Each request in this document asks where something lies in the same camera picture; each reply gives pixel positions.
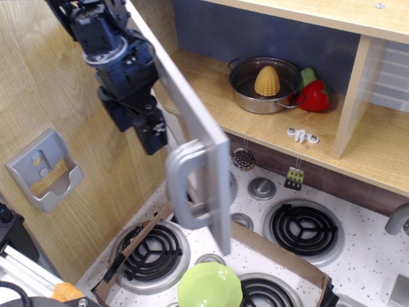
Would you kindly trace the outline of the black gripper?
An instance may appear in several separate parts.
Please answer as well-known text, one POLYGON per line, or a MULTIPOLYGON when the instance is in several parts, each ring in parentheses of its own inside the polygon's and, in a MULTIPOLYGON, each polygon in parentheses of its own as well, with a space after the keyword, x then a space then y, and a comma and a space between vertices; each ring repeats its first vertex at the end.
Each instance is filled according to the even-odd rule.
POLYGON ((121 132, 134 127, 148 155, 168 144, 166 121, 151 95, 158 79, 153 44, 140 32, 113 30, 95 35, 98 97, 121 132))

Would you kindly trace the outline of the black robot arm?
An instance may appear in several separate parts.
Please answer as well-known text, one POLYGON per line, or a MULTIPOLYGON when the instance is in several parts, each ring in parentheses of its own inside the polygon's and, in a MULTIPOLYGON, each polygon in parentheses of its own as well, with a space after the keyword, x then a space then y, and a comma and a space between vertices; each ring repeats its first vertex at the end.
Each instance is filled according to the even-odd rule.
POLYGON ((144 151, 167 145, 166 123, 151 88, 158 81, 153 44, 127 27, 125 1, 47 1, 95 69, 97 95, 120 131, 134 128, 144 151))

